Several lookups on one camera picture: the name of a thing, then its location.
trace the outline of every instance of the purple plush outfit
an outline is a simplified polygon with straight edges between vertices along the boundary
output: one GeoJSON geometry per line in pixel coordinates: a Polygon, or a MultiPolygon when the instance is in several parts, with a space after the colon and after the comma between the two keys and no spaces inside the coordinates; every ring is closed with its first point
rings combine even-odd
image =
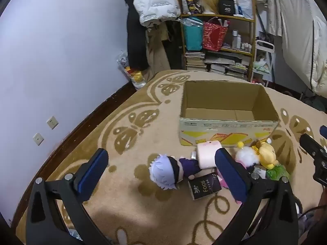
{"type": "Polygon", "coordinates": [[[195,175],[201,171],[199,162],[196,159],[180,158],[179,162],[182,164],[184,177],[188,178],[190,175],[195,175]]]}

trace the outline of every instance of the carpet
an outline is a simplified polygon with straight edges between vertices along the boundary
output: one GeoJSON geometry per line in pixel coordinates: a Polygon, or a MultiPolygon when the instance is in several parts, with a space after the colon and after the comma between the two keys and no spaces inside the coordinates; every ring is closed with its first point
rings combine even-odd
{"type": "MultiPolygon", "coordinates": [[[[186,181],[178,190],[162,190],[149,178],[149,163],[158,154],[190,157],[195,149],[178,139],[179,110],[186,80],[229,80],[233,77],[169,70],[158,73],[99,124],[58,166],[48,180],[74,173],[97,148],[109,153],[109,166],[85,209],[104,233],[117,244],[209,245],[227,226],[239,205],[229,190],[192,200],[186,181]]],[[[271,136],[277,159],[292,172],[292,189],[306,210],[318,204],[322,187],[312,178],[313,159],[299,145],[308,133],[324,148],[319,128],[327,115],[292,97],[266,88],[281,123],[271,136]]],[[[64,221],[71,227],[62,203],[64,221]]],[[[25,218],[17,235],[25,241],[25,218]]]]}

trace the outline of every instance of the open cardboard box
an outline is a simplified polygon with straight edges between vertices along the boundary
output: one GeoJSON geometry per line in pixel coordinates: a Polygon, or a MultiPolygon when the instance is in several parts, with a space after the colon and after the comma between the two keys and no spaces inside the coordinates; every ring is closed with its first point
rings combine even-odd
{"type": "Polygon", "coordinates": [[[267,139],[279,124],[264,87],[229,81],[186,81],[179,117],[182,145],[218,140],[224,147],[267,139]]]}

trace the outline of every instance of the wall socket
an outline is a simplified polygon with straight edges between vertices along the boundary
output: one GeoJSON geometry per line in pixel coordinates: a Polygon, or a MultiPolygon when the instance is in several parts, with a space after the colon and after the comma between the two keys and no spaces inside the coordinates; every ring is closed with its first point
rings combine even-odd
{"type": "Polygon", "coordinates": [[[43,142],[44,138],[42,137],[41,134],[37,133],[36,135],[33,136],[33,140],[37,145],[40,145],[43,142]]]}
{"type": "Polygon", "coordinates": [[[54,129],[58,125],[58,121],[54,116],[52,116],[49,120],[46,121],[51,129],[54,129]]]}

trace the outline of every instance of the white bottle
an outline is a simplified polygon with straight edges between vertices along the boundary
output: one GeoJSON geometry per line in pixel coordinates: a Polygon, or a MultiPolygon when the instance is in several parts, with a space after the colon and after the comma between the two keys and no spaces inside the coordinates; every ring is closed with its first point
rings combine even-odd
{"type": "Polygon", "coordinates": [[[236,0],[234,0],[234,6],[235,6],[235,14],[238,14],[238,6],[236,0]]]}
{"type": "Polygon", "coordinates": [[[238,31],[237,30],[233,30],[232,49],[236,49],[237,48],[237,34],[238,34],[238,31]]]}
{"type": "Polygon", "coordinates": [[[241,35],[237,36],[237,48],[240,49],[241,48],[241,35]]]}

